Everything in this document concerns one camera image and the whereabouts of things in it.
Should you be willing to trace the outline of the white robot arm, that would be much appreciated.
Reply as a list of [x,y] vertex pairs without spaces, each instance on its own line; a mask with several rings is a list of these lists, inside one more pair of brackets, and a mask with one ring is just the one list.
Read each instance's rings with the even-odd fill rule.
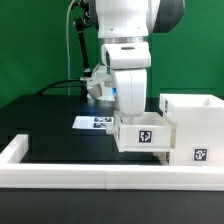
[[101,63],[115,83],[115,99],[125,117],[145,110],[151,54],[147,37],[174,29],[185,0],[90,0],[90,21],[102,41]]

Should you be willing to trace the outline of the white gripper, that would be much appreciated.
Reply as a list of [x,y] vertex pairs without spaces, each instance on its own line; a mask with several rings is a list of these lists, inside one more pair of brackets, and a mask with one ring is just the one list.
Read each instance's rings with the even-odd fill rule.
[[120,113],[129,117],[141,116],[146,102],[146,69],[151,66],[149,44],[103,44],[101,58],[113,77]]

